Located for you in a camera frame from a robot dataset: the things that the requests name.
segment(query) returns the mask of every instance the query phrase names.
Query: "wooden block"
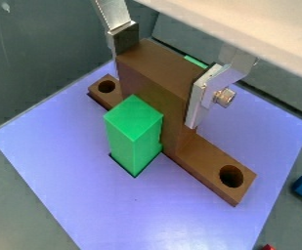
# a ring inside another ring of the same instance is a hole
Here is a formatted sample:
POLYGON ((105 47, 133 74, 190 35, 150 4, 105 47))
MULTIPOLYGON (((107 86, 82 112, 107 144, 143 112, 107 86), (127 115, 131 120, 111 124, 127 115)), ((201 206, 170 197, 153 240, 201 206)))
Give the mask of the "wooden block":
POLYGON ((257 174, 185 126, 191 87, 203 69, 150 40, 117 57, 117 67, 123 98, 137 95, 163 114, 163 153, 235 206, 257 174))
POLYGON ((238 205, 257 178, 247 167, 198 134, 178 150, 177 161, 231 206, 238 205))
POLYGON ((195 134, 183 121, 191 84, 203 69, 150 40, 117 57, 117 67, 123 97, 135 94, 165 115, 161 142, 173 158, 195 134))
POLYGON ((106 74, 96 82, 94 82, 88 87, 88 90, 88 96, 106 110, 110 110, 123 101, 121 83, 110 74, 106 74))

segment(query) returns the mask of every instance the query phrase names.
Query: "round hole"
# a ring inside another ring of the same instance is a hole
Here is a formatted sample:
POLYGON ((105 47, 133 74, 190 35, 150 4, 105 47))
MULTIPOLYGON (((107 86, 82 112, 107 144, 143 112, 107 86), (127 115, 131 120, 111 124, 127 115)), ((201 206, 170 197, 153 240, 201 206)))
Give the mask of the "round hole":
POLYGON ((115 89, 115 84, 113 81, 106 80, 100 82, 98 85, 98 91, 102 93, 110 93, 114 91, 114 89, 115 89))
POLYGON ((243 184, 242 172, 237 167, 231 165, 222 167, 218 175, 222 183, 230 188, 239 188, 243 184))

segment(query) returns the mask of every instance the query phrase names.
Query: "silver bolt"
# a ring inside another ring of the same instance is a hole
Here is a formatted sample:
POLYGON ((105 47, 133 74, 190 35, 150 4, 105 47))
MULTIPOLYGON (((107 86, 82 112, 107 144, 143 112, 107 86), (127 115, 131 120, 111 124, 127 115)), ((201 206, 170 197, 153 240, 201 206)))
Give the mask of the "silver bolt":
POLYGON ((235 98, 235 95, 237 93, 233 90, 225 88, 214 93, 213 102, 227 108, 235 98))

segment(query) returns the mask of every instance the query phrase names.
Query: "green cube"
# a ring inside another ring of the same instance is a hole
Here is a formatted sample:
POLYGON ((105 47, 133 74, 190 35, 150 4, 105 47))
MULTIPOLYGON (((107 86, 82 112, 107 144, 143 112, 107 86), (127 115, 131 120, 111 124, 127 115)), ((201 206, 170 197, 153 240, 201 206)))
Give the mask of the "green cube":
POLYGON ((162 151, 162 117, 134 95, 103 115, 111 157, 134 177, 162 151))

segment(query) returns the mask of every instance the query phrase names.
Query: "purple surface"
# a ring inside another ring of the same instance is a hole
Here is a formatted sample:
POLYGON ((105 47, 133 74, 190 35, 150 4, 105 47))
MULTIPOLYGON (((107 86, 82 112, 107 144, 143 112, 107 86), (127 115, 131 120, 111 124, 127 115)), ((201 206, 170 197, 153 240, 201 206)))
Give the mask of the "purple surface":
POLYGON ((302 120, 241 89, 199 133, 257 173, 233 208, 161 154, 134 179, 107 156, 87 87, 113 64, 0 129, 0 149, 82 249, 251 250, 302 147, 302 120))

